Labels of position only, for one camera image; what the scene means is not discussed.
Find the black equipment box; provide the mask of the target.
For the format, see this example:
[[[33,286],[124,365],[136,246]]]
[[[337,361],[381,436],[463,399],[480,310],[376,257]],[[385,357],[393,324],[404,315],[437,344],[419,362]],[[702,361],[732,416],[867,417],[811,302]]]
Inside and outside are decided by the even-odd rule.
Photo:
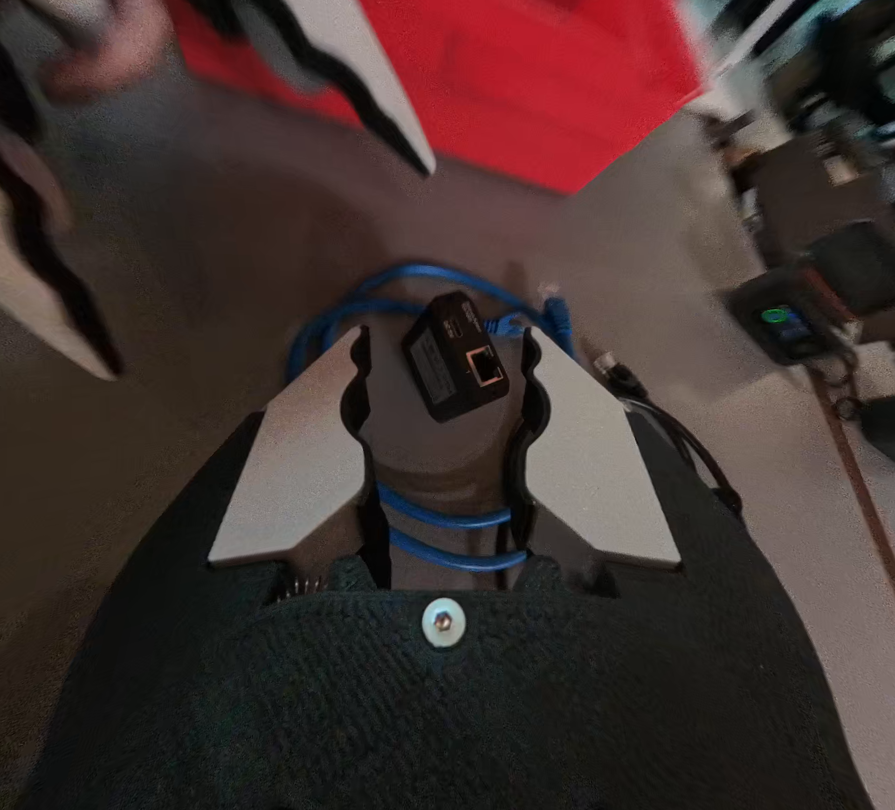
[[[796,135],[731,173],[760,259],[788,263],[852,222],[893,241],[893,157],[833,128]]]

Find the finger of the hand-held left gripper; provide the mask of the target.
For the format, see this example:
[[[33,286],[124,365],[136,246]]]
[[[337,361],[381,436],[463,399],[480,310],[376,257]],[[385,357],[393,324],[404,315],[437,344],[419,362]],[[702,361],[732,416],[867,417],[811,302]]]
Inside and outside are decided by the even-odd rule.
[[[73,211],[48,165],[30,145],[1,147],[1,305],[30,334],[95,378],[124,372],[92,294],[57,240]]]
[[[358,0],[186,0],[222,39],[243,41],[291,88],[334,88],[369,132],[420,174],[437,161]]]

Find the person's left hand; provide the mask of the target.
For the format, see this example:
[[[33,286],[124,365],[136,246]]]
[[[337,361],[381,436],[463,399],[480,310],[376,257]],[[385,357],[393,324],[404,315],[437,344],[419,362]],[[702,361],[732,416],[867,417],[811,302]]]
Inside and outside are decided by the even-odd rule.
[[[172,34],[163,0],[111,0],[106,30],[92,45],[72,49],[41,69],[45,96],[74,103],[114,93],[149,77]]]

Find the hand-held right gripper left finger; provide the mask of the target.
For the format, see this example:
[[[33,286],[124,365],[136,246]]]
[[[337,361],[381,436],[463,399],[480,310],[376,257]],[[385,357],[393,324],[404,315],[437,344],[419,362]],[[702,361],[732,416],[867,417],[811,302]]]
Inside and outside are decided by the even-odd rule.
[[[358,555],[378,588],[391,587],[388,522],[362,433],[371,372],[370,330],[358,325],[267,405],[209,565],[285,563],[307,588]]]

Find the black ethernet splitter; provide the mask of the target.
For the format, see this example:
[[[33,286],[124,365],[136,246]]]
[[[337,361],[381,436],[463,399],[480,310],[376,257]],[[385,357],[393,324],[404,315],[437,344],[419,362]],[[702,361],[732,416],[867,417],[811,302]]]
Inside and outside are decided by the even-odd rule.
[[[434,298],[401,342],[413,381],[440,424],[509,394],[509,376],[472,299],[462,291]]]

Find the dark grey charger box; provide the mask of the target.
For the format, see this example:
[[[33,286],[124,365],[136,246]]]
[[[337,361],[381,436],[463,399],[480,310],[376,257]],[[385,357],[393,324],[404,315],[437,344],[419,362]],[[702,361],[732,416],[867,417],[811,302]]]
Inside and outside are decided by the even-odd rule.
[[[861,406],[858,425],[866,442],[894,462],[894,395],[879,397]]]

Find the red plastic bin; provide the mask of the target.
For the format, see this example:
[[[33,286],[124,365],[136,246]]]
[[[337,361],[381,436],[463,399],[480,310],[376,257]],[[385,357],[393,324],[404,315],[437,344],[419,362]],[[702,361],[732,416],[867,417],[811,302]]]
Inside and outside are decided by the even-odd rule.
[[[358,1],[435,158],[559,193],[583,188],[700,88],[674,0]],[[186,0],[167,2],[193,75],[367,130],[336,89],[291,88]]]

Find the black charging case with display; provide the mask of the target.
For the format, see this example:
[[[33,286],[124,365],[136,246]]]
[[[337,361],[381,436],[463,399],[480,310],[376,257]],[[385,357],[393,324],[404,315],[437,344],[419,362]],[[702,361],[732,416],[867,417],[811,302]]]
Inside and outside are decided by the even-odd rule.
[[[740,284],[726,306],[772,361],[791,367],[848,356],[867,320],[892,312],[893,300],[893,238],[858,220]]]

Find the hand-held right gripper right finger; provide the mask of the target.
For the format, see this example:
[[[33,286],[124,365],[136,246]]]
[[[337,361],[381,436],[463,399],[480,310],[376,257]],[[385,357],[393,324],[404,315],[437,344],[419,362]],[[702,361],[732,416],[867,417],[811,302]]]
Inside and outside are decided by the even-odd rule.
[[[525,329],[520,418],[505,450],[509,546],[591,586],[608,564],[679,572],[681,552],[618,399],[536,326]]]

